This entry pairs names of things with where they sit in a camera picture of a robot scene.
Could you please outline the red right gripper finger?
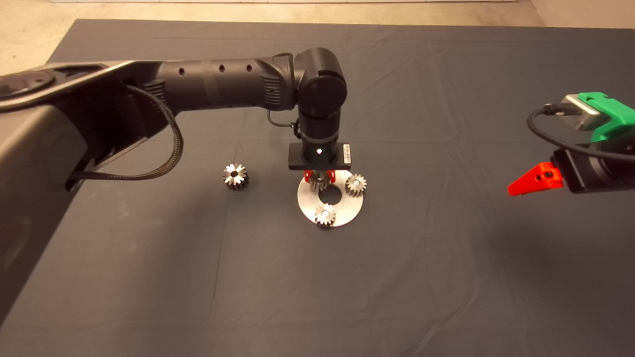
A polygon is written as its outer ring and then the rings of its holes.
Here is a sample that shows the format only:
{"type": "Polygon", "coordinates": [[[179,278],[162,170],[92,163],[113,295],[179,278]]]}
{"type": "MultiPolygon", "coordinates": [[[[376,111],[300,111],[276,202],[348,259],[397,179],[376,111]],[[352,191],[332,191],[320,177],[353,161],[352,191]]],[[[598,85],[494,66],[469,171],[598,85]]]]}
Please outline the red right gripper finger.
{"type": "Polygon", "coordinates": [[[524,196],[564,187],[560,170],[551,162],[542,162],[515,179],[507,187],[510,196],[524,196]]]}

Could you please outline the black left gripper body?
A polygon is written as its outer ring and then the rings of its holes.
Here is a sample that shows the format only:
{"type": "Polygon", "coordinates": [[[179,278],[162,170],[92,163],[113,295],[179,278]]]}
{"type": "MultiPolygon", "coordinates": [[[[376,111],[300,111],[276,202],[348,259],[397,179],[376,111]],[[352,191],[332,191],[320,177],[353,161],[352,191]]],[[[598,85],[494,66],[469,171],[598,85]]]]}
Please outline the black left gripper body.
{"type": "Polygon", "coordinates": [[[302,138],[289,145],[288,168],[295,171],[349,170],[352,149],[338,138],[302,138]]]}

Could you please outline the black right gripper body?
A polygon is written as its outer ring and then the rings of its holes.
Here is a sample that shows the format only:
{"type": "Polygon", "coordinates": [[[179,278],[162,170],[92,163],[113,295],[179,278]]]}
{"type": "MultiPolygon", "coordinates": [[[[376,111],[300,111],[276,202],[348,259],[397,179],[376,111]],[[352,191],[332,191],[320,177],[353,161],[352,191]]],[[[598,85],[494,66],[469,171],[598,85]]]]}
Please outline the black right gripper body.
{"type": "Polygon", "coordinates": [[[565,186],[574,194],[633,190],[635,187],[633,162],[604,160],[563,148],[556,149],[550,160],[560,170],[565,186]]]}

